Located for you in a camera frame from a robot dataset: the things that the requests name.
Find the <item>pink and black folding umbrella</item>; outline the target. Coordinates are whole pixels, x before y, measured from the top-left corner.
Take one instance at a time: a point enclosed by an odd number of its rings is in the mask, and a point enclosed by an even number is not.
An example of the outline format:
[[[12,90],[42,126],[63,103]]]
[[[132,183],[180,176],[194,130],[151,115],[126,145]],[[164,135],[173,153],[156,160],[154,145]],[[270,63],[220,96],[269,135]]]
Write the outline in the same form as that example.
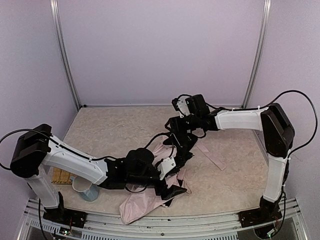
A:
[[[224,170],[226,165],[218,160],[201,142],[196,143],[196,147],[214,163],[220,170]],[[169,163],[173,163],[171,159],[177,155],[176,147],[164,145],[159,142],[152,150],[155,156],[152,165],[158,168],[156,164],[160,165],[160,170],[167,170]],[[146,216],[159,206],[166,208],[170,206],[172,200],[175,198],[174,194],[183,195],[185,193],[191,194],[191,190],[185,180],[186,169],[182,168],[177,173],[170,173],[167,177],[160,172],[160,185],[147,187],[137,187],[134,192],[119,206],[120,218],[123,224],[129,225],[142,217]]]

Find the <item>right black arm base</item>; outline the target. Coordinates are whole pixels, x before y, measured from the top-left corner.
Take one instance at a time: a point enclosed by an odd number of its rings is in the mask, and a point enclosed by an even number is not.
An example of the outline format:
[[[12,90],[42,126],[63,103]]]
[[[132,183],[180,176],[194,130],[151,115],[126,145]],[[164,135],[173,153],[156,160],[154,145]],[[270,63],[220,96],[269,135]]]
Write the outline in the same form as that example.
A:
[[[241,227],[246,228],[281,219],[280,200],[281,197],[271,202],[261,197],[258,208],[240,211],[238,217]]]

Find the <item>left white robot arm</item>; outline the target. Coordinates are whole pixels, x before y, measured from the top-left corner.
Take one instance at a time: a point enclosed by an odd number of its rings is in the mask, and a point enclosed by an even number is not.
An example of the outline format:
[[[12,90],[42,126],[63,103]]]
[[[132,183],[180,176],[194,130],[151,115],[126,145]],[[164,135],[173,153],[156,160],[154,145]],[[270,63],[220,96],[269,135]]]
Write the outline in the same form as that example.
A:
[[[23,134],[17,140],[10,163],[10,170],[26,179],[48,211],[63,212],[64,203],[44,166],[62,169],[108,190],[122,190],[127,184],[153,187],[155,194],[165,201],[187,191],[166,183],[166,174],[153,166],[154,155],[147,148],[130,150],[122,158],[97,158],[68,146],[51,129],[48,124],[21,129]]]

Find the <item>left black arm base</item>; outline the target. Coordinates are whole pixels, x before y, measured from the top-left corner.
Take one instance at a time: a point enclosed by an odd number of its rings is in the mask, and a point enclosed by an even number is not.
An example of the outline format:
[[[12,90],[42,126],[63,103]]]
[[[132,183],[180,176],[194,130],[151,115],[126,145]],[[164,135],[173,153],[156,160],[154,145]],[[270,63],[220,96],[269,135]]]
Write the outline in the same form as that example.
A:
[[[57,208],[44,208],[43,218],[54,223],[83,229],[87,219],[84,211],[69,209],[64,207],[64,199],[58,192],[59,204]]]

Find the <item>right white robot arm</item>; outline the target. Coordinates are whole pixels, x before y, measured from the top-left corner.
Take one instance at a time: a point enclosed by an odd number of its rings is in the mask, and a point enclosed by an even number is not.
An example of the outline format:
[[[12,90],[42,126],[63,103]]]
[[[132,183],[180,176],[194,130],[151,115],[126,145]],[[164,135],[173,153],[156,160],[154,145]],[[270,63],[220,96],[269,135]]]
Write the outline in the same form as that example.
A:
[[[202,129],[220,131],[245,129],[261,131],[268,156],[268,175],[264,193],[260,199],[259,211],[271,214],[278,205],[283,187],[289,174],[289,158],[295,130],[284,110],[278,103],[253,109],[215,108],[210,111],[201,94],[184,95],[172,100],[178,116],[171,117],[164,125],[168,137],[177,147],[177,164],[183,166],[190,159],[190,150],[198,137],[192,132]]]

